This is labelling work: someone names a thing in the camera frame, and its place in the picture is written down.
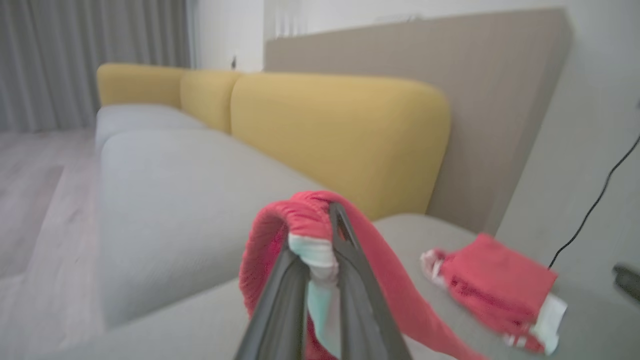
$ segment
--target black cable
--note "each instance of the black cable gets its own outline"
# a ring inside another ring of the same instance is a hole
[[[554,263],[556,262],[556,259],[557,259],[558,255],[560,255],[560,252],[562,250],[564,250],[567,246],[571,245],[571,243],[575,240],[575,238],[578,236],[578,234],[580,234],[580,231],[582,230],[582,227],[584,226],[584,223],[587,222],[587,219],[589,218],[589,215],[593,211],[593,208],[595,208],[596,205],[598,205],[598,203],[600,202],[600,199],[602,199],[602,195],[604,195],[604,191],[606,191],[607,186],[609,185],[609,180],[611,179],[611,176],[613,175],[613,172],[616,171],[618,166],[620,166],[620,164],[622,164],[622,162],[627,159],[627,156],[629,156],[629,154],[631,154],[631,152],[636,148],[636,146],[638,145],[639,142],[640,142],[640,135],[638,136],[638,139],[636,140],[634,145],[631,146],[631,149],[629,149],[629,151],[627,151],[627,153],[622,157],[622,159],[620,159],[620,161],[618,161],[616,166],[614,166],[611,169],[611,171],[609,172],[609,175],[607,176],[607,180],[604,182],[604,187],[602,188],[602,191],[600,192],[600,196],[598,196],[596,202],[594,202],[593,205],[591,205],[591,209],[589,209],[589,211],[587,211],[587,215],[584,215],[584,219],[582,219],[582,224],[580,224],[580,227],[578,228],[578,231],[576,231],[575,234],[573,235],[573,238],[571,238],[571,240],[569,240],[568,243],[566,243],[564,246],[562,246],[560,248],[560,250],[558,250],[556,252],[556,256],[554,256],[554,259],[551,261],[551,264],[549,264],[549,269],[551,269],[551,266],[554,266]]]

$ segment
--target white wall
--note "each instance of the white wall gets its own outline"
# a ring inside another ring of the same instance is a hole
[[[229,70],[237,56],[237,70],[262,70],[263,0],[198,0],[200,67]]]
[[[381,16],[441,17],[563,5],[575,40],[498,238],[548,264],[596,199],[609,169],[640,133],[638,0],[312,0],[310,32]],[[617,261],[640,267],[640,149],[618,169],[582,234],[556,261],[561,276],[611,301]]]

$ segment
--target red and white garment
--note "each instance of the red and white garment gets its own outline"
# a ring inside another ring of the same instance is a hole
[[[297,193],[290,200],[274,202],[258,213],[240,267],[240,289],[249,315],[253,314],[283,241],[288,241],[290,249],[311,269],[306,358],[323,360],[339,356],[340,314],[336,299],[339,299],[340,270],[331,245],[328,214],[331,202],[344,206],[399,330],[431,350],[456,359],[484,359],[466,346],[422,298],[398,257],[367,217],[332,192]]]
[[[420,257],[424,275],[446,288],[509,346],[553,353],[566,303],[551,294],[557,274],[507,248],[488,234],[451,253]]]

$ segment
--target gray curtain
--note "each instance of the gray curtain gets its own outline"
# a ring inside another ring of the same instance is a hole
[[[189,66],[186,0],[0,0],[0,131],[92,126],[98,66]]]

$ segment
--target yellow upholstery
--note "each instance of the yellow upholstery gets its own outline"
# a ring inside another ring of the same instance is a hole
[[[190,70],[182,76],[182,110],[212,129],[230,133],[231,93],[239,72]]]
[[[425,212],[449,139],[444,96],[414,81],[105,64],[98,88],[102,105],[181,108],[341,193],[373,220]]]
[[[303,74],[241,77],[231,132],[369,218],[427,209],[449,139],[444,96],[422,83]]]
[[[185,69],[107,63],[98,68],[103,106],[126,102],[165,104],[180,108],[180,79]]]

